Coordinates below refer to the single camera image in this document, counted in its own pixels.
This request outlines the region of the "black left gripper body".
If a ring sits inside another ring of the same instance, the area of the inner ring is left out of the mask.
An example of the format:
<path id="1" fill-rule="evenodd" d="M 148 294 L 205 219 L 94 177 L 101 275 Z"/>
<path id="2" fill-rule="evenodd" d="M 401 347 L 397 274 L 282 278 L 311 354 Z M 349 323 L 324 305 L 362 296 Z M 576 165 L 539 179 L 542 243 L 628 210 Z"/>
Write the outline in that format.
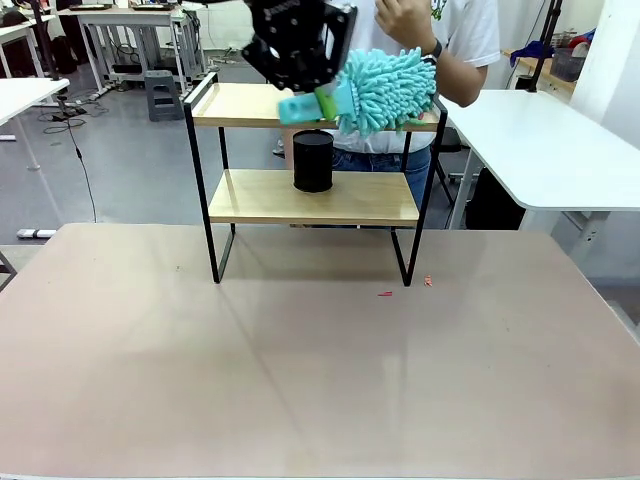
<path id="1" fill-rule="evenodd" d="M 325 1 L 250 1 L 254 36 L 279 54 L 315 48 L 323 31 Z"/>

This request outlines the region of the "person's left hand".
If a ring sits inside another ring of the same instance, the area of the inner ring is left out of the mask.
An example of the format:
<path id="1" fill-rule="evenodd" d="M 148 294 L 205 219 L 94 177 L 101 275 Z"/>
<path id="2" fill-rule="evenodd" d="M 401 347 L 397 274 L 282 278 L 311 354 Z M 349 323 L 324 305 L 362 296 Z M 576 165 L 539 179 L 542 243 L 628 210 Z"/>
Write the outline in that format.
<path id="1" fill-rule="evenodd" d="M 426 54 L 437 46 L 430 1 L 377 0 L 375 18 L 385 34 L 407 49 L 420 48 Z"/>

